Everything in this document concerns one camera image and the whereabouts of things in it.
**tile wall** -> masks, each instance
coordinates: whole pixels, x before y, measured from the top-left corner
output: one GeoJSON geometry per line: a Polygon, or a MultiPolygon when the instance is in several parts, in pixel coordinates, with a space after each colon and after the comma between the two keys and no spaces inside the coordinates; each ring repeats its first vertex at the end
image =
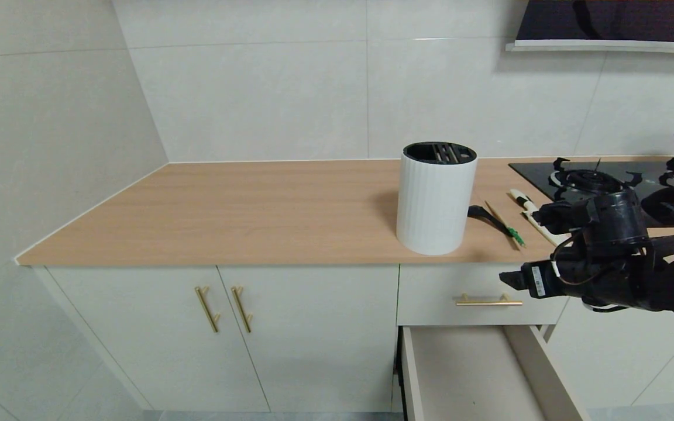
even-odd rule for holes
{"type": "Polygon", "coordinates": [[[171,162],[674,152],[674,55],[505,53],[522,0],[114,0],[171,162]]]}
{"type": "Polygon", "coordinates": [[[165,162],[109,0],[0,0],[0,420],[142,418],[12,259],[165,162]]]}

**wooden countertop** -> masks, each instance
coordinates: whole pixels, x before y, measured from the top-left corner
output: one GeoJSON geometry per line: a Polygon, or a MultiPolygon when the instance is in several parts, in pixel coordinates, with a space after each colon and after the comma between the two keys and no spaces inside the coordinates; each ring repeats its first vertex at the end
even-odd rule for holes
{"type": "MultiPolygon", "coordinates": [[[[612,158],[659,160],[666,157],[612,158]]],[[[187,266],[524,262],[553,251],[506,192],[550,202],[508,167],[553,158],[482,159],[473,200],[489,201],[527,248],[469,219],[462,246],[423,256],[397,240],[398,160],[169,164],[62,227],[22,265],[187,266]]],[[[652,235],[674,229],[652,229],[652,235]]]]}

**black glass cooktop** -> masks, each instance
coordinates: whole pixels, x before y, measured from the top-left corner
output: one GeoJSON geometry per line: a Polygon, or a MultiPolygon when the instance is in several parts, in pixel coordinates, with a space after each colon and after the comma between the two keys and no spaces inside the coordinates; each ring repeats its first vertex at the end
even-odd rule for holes
{"type": "Polygon", "coordinates": [[[517,40],[674,42],[674,0],[529,0],[517,40]]]}
{"type": "Polygon", "coordinates": [[[648,227],[674,226],[674,158],[664,161],[509,164],[553,201],[577,202],[603,192],[633,189],[648,227]]]}

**backsplash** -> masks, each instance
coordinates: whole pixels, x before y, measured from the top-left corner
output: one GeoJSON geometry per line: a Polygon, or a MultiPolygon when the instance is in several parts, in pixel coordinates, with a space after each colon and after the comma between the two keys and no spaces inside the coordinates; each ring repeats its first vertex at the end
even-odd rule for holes
{"type": "Polygon", "coordinates": [[[171,162],[674,153],[674,55],[506,53],[524,0],[114,0],[171,162]]]}

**open drawer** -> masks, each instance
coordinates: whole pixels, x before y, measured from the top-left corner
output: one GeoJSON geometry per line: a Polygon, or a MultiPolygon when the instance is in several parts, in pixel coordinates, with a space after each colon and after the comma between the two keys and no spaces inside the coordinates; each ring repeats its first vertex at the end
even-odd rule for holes
{"type": "Polygon", "coordinates": [[[408,421],[581,421],[589,416],[526,325],[402,327],[408,421]]]}

